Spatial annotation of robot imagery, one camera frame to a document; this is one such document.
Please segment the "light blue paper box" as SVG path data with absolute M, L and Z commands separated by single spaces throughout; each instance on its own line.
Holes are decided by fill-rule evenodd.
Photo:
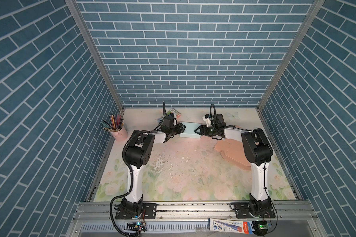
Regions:
M 184 133 L 179 134 L 182 138 L 194 138 L 200 139 L 201 136 L 195 133 L 195 129 L 197 129 L 201 124 L 200 123 L 193 123 L 193 122 L 181 122 L 185 125 Z

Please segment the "pink cardboard box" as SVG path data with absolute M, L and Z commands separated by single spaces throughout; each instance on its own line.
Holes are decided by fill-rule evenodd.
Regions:
M 214 150 L 219 152 L 225 161 L 242 170 L 251 171 L 251 163 L 246 158 L 242 142 L 233 139 L 219 140 Z

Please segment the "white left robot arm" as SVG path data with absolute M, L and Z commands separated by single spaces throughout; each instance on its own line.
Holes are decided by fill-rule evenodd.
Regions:
M 121 204 L 125 212 L 139 216 L 142 212 L 142 177 L 143 168 L 151 158 L 153 146 L 169 141 L 175 135 L 184 133 L 186 126 L 167 115 L 153 130 L 135 130 L 125 143 L 122 158 L 128 167 L 128 192 Z

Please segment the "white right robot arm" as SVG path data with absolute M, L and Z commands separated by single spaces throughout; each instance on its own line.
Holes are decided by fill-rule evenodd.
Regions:
M 267 187 L 267 170 L 273 155 L 269 138 L 260 128 L 249 130 L 226 125 L 222 114 L 206 114 L 203 120 L 205 124 L 194 130 L 196 134 L 216 140 L 225 138 L 242 142 L 244 154 L 252 170 L 249 212 L 254 217 L 264 215 L 273 208 Z

